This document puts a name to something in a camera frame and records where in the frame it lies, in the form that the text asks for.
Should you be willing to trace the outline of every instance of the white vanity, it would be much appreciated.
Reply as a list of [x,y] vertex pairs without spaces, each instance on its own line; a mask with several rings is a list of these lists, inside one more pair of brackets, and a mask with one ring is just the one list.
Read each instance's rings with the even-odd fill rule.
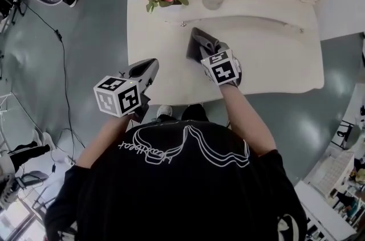
[[202,67],[187,59],[198,27],[228,44],[242,65],[240,90],[302,93],[324,85],[321,44],[313,4],[320,0],[225,0],[208,10],[188,6],[145,10],[128,0],[128,61],[157,58],[159,74],[147,90],[151,104],[183,105],[219,99]]

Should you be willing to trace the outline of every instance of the floor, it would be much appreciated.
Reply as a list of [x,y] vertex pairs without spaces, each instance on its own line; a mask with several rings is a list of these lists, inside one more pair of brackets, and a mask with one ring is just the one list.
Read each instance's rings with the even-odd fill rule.
[[[63,37],[72,127],[87,145],[109,118],[99,112],[92,87],[128,64],[127,0],[80,0],[73,9],[32,0],[29,4]],[[320,90],[248,96],[272,131],[294,183],[321,157],[345,113],[359,73],[362,43],[358,34],[322,42],[325,86]],[[0,81],[0,95],[12,90],[37,126],[72,155],[70,133],[65,131],[58,140],[68,121],[62,45],[55,34],[28,10],[3,37],[3,49],[8,81]],[[15,147],[31,139],[33,124],[14,98],[7,104],[4,130]],[[212,121],[226,124],[222,101],[204,107]],[[156,110],[151,107],[145,120],[153,118]],[[174,110],[176,115],[181,112],[182,108]],[[75,158],[81,151],[75,140]]]

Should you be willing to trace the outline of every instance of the shoe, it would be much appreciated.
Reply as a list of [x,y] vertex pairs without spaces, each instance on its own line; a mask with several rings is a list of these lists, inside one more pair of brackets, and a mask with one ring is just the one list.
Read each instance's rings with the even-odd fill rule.
[[48,133],[46,133],[46,132],[44,132],[43,133],[43,143],[44,143],[44,145],[46,146],[46,145],[48,145],[49,147],[50,147],[50,149],[51,149],[51,151],[53,151],[53,150],[55,150],[56,149],[56,145],[53,143],[53,141],[52,141],[52,138],[51,138],[51,135],[50,134],[48,134]]
[[76,5],[77,1],[78,1],[78,0],[75,0],[75,1],[74,1],[71,5],[70,5],[70,8],[73,8],[73,7]]
[[38,134],[38,132],[35,129],[33,130],[33,140],[32,140],[32,142],[36,142],[36,144],[39,147],[40,146],[43,146],[43,143],[42,143],[42,141],[39,138],[39,134]]
[[172,116],[172,107],[170,105],[161,105],[157,111],[157,118],[159,118],[160,115]]
[[189,104],[189,105],[188,105],[188,107],[191,107],[192,105],[196,105],[196,104],[200,105],[201,107],[204,107],[204,106],[203,106],[203,102],[200,102],[200,103],[194,103],[194,104]]

